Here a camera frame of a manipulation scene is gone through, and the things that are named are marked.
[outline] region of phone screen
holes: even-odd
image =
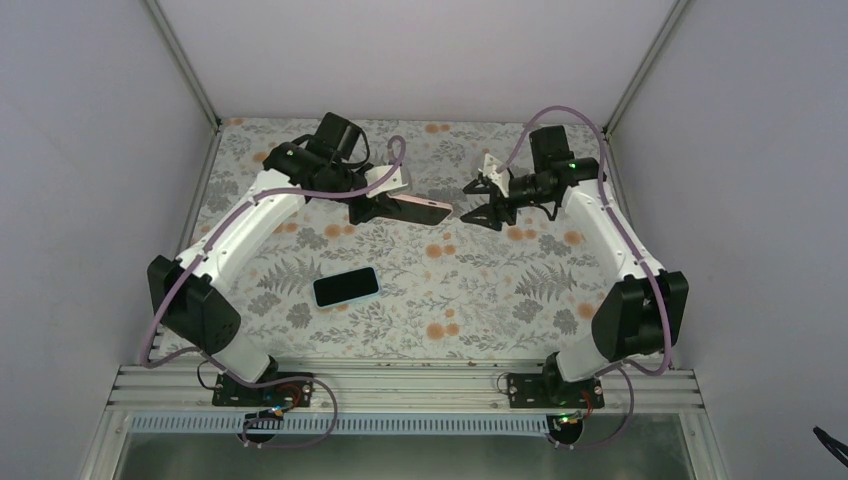
[[[380,284],[377,282],[377,272],[372,267],[366,267],[319,278],[312,283],[312,288],[315,291],[315,302],[319,308],[324,308],[374,295],[380,291]]]

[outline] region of floral tablecloth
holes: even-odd
[[[405,193],[449,202],[454,213],[436,227],[385,219],[352,226],[346,205],[310,202],[274,231],[228,292],[253,342],[283,357],[541,359],[589,334],[608,286],[568,217],[549,222],[544,212],[524,209],[502,232],[459,221],[484,200],[462,193],[474,178],[474,158],[491,152],[506,160],[523,125],[356,123],[376,165],[385,164],[388,138],[402,135],[413,177]],[[194,239],[241,197],[270,149],[317,126],[318,120],[228,120]],[[566,131],[578,157],[597,158],[587,127]],[[527,143],[514,165],[516,175],[530,171]],[[361,266],[376,269],[381,295],[330,310],[315,306],[313,280]],[[166,330],[152,356],[185,345]]]

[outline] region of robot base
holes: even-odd
[[[275,372],[264,376],[260,381],[269,382],[286,377],[313,377],[306,372]],[[287,388],[291,385],[300,390],[300,399],[296,407],[308,408],[312,399],[312,382],[295,380],[273,387],[262,389],[247,388],[235,382],[226,375],[219,375],[216,382],[221,388],[216,388],[212,396],[212,405],[216,407],[276,407],[286,405],[293,398],[294,389]]]
[[[604,406],[603,389],[597,378],[562,385],[555,393],[545,384],[541,373],[510,373],[506,379],[510,408],[586,409],[589,405],[584,394],[591,400],[592,408]]]

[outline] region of metal bar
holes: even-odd
[[[191,358],[190,356],[181,357],[169,362],[167,365],[163,365],[156,370],[148,370],[144,367],[138,365],[124,365],[121,366],[119,370],[119,374],[129,374],[129,373],[148,373],[148,374],[158,374],[160,372],[191,372],[194,373],[197,368],[197,363],[199,362],[198,356],[194,356]],[[277,363],[279,364],[279,368],[282,371],[313,371],[313,370],[343,370],[347,372],[360,373],[362,375],[366,375],[363,373],[363,369],[369,369],[374,367],[382,368],[384,372],[396,372],[396,374],[402,370],[402,374],[406,375],[408,373],[412,373],[413,375],[430,375],[432,372],[437,372],[439,376],[443,376],[446,374],[450,374],[452,371],[458,372],[459,375],[464,375],[462,371],[472,368],[475,369],[476,372],[517,372],[517,373],[532,373],[538,372],[542,368],[541,360],[487,360],[487,361],[478,361],[478,362],[469,362],[467,360],[455,360],[455,359],[390,359],[390,360],[380,360],[380,359],[360,359],[360,358],[283,358],[277,357]],[[648,359],[641,360],[640,363],[648,368],[656,368],[660,362],[656,359]],[[632,371],[635,373],[635,370],[631,367],[625,367],[625,370],[628,374]],[[686,377],[686,378],[694,378],[694,373],[691,370],[669,370],[659,378],[670,378],[670,377]],[[610,372],[604,376],[607,377],[621,377],[618,372]]]
[[[315,435],[325,432],[331,414],[287,413],[276,422],[259,424],[248,433]],[[244,413],[239,412],[140,412],[133,418],[133,433],[241,433]],[[493,414],[356,414],[340,413],[333,435],[519,435],[547,432],[544,415]]]
[[[197,101],[198,106],[201,110],[203,110],[203,114],[209,121],[209,125],[213,129],[217,129],[220,117],[217,113],[215,113],[215,109],[212,107],[212,102],[209,101],[209,96],[206,95],[206,91],[200,84],[200,80],[198,80],[197,75],[191,68],[188,57],[186,57],[185,52],[180,46],[177,36],[171,28],[171,24],[168,23],[168,19],[165,17],[165,12],[162,11],[159,1],[145,0],[144,3],[147,5],[147,10],[150,13],[153,24],[156,26],[160,35],[162,35],[162,39],[165,41],[165,44],[168,46],[168,50],[171,52],[171,57],[177,63],[177,68],[179,68],[180,73],[186,83],[188,83],[188,87],[191,90],[194,99]]]
[[[209,150],[206,151],[206,158],[203,159],[203,165],[200,167],[200,175],[197,178],[197,185],[194,187],[194,195],[191,197],[188,216],[182,234],[180,234],[180,243],[176,253],[185,250],[192,243],[191,235],[194,233],[194,226],[197,223],[198,215],[200,215],[200,208],[203,206],[203,195],[206,194],[206,186],[209,185],[209,177],[212,175],[212,166],[215,164],[215,157],[218,155],[222,136],[223,131],[218,129],[215,136],[212,137]]]
[[[533,361],[499,362],[497,366],[468,366],[443,361],[441,366],[380,364],[373,360],[301,360],[280,362],[282,371],[310,371],[336,393],[345,413],[497,413],[558,414],[559,409],[510,409],[509,399],[498,391],[496,380],[504,372],[539,372]],[[154,371],[122,367],[107,408],[114,410],[226,411],[211,405],[210,392],[196,379],[197,360],[175,361]],[[691,371],[676,370],[659,378],[631,370],[637,413],[700,412],[703,402]],[[215,371],[202,369],[214,382]],[[596,412],[620,414],[629,405],[626,383],[620,374],[602,379],[606,407]],[[309,413],[328,413],[332,405],[322,389],[312,394]],[[235,408],[230,411],[255,411]]]
[[[721,458],[721,452],[718,449],[718,441],[713,433],[713,427],[710,424],[709,414],[706,410],[702,415],[698,415],[698,422],[701,427],[701,434],[704,436],[704,443],[707,446],[707,455],[715,472],[715,477],[718,480],[727,480],[727,470],[724,468],[724,462]]]
[[[675,31],[677,26],[680,25],[683,14],[686,12],[686,8],[691,3],[691,0],[677,0],[674,5],[672,5],[662,27],[660,27],[659,32],[657,32],[656,37],[654,37],[654,41],[651,43],[650,48],[648,48],[647,53],[645,53],[642,63],[639,64],[639,68],[636,69],[636,73],[633,74],[633,78],[630,79],[630,83],[627,85],[627,88],[624,89],[624,93],[621,95],[621,98],[618,100],[618,103],[612,112],[612,117],[610,117],[609,122],[606,124],[608,135],[615,133],[615,129],[621,122],[624,112],[627,111],[627,108],[633,101],[633,97],[636,95],[636,92],[639,91],[639,87],[642,86],[642,83],[645,81],[648,73],[650,73],[651,68],[653,68],[656,64],[660,53],[662,53],[663,48],[668,43],[669,37]]]
[[[115,477],[131,419],[128,412],[103,412],[80,478],[112,480]]]
[[[696,480],[727,480],[706,412],[680,414],[680,426]]]

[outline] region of red wire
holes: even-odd
[[[300,387],[292,383],[284,383],[282,385],[277,386],[278,392],[282,392],[283,390],[289,390],[294,392],[294,395],[292,395],[292,408],[296,407],[297,404],[300,403],[300,395],[302,393]]]
[[[583,398],[586,399],[586,416],[583,418],[589,418],[589,415],[591,415],[594,410],[594,408],[592,408],[592,397],[590,397],[586,392],[580,392],[580,395],[583,395]]]

